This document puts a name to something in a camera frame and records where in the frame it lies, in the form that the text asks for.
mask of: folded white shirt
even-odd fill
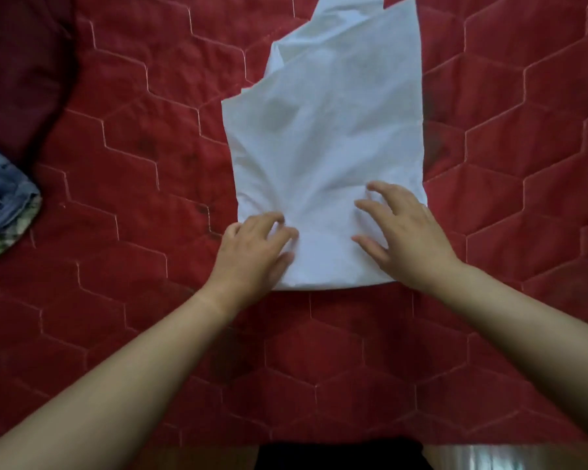
[[[378,226],[353,205],[366,183],[423,189],[420,31],[414,0],[320,0],[273,43],[265,77],[222,101],[239,207],[282,211],[300,237],[279,289],[389,282],[351,241]]]

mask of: wooden floor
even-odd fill
[[[258,447],[145,449],[130,468],[252,470],[257,452]],[[423,453],[435,470],[588,470],[588,444],[426,446]]]

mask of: person's left arm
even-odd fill
[[[209,281],[185,304],[0,438],[0,470],[110,470],[126,465],[201,356],[237,313],[269,292],[298,232],[281,213],[229,226]]]

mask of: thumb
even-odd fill
[[[359,244],[359,247],[372,257],[380,268],[384,269],[390,264],[390,254],[387,252],[387,249],[381,247],[373,238],[368,236],[353,236],[351,239]]]
[[[285,274],[285,271],[290,267],[292,262],[294,262],[294,252],[283,252],[277,258],[268,273],[268,280],[270,281],[271,288],[281,280],[281,277]]]

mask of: hexagon pattern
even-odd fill
[[[79,83],[33,168],[44,209],[0,258],[0,434],[208,278],[237,207],[220,101],[316,2],[76,0]],[[417,5],[431,210],[462,260],[588,321],[588,0]],[[388,284],[245,310],[151,442],[402,434],[584,438],[443,304]]]

